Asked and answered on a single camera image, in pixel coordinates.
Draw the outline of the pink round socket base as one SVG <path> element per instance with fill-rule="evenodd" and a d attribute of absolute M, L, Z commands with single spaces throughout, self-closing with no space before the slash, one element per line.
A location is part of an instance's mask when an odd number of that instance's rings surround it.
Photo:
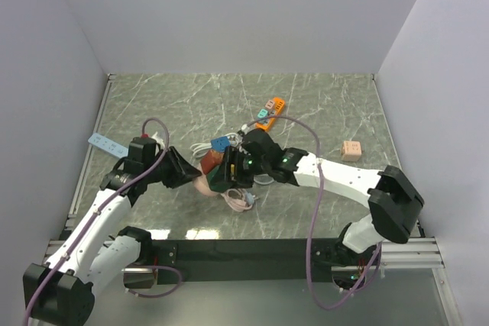
<path fill-rule="evenodd" d="M 194 188 L 202 195 L 207 197 L 216 197 L 218 192 L 214 192 L 209 188 L 209 184 L 205 175 L 199 176 L 193 180 Z"/>

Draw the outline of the red-brown cube socket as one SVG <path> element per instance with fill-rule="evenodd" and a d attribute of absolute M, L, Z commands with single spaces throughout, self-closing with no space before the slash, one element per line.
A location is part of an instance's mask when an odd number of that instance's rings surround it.
<path fill-rule="evenodd" d="M 217 166 L 219 166 L 223 160 L 224 153 L 217 150 L 209 150 L 200 161 L 202 172 L 207 175 Z"/>

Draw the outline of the blue cube socket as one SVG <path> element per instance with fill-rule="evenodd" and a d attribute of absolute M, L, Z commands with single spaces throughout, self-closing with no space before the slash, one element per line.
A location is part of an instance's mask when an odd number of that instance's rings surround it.
<path fill-rule="evenodd" d="M 219 153 L 224 153 L 226 148 L 231 145 L 230 140 L 226 136 L 212 139 L 210 140 L 210 144 L 211 149 Z"/>

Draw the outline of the light blue power strip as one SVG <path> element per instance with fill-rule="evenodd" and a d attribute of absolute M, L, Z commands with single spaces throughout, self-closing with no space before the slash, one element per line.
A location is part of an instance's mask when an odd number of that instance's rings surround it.
<path fill-rule="evenodd" d="M 116 143 L 115 141 L 98 133 L 93 133 L 88 139 L 88 143 L 118 159 L 128 155 L 127 147 L 124 147 L 121 144 Z"/>

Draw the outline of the peach cube socket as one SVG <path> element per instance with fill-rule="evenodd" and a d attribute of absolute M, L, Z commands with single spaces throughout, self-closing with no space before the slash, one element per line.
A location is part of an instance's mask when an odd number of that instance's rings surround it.
<path fill-rule="evenodd" d="M 354 140 L 345 140 L 340 149 L 340 157 L 345 162 L 357 162 L 362 156 L 361 143 Z"/>

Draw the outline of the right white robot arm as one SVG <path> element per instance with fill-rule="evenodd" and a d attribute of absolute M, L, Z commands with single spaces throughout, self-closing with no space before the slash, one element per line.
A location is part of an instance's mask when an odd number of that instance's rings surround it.
<path fill-rule="evenodd" d="M 299 148 L 283 149 L 261 129 L 244 134 L 239 145 L 226 147 L 221 163 L 203 171 L 213 192 L 249 189 L 255 176 L 266 174 L 279 183 L 317 188 L 363 205 L 368 215 L 347 224 L 335 243 L 323 250 L 332 266 L 356 264 L 384 240 L 407 243 L 424 206 L 422 196 L 395 166 L 360 169 Z"/>

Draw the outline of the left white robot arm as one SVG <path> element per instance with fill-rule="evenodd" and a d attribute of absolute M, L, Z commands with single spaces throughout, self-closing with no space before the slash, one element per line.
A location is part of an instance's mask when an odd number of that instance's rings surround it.
<path fill-rule="evenodd" d="M 41 265 L 31 264 L 23 275 L 26 314 L 53 325 L 83 325 L 96 296 L 126 267 L 156 265 L 149 231 L 126 227 L 110 245 L 105 242 L 134 207 L 148 186 L 162 183 L 178 188 L 201 176 L 175 147 L 155 139 L 135 137 L 126 155 L 104 176 L 81 222 Z"/>

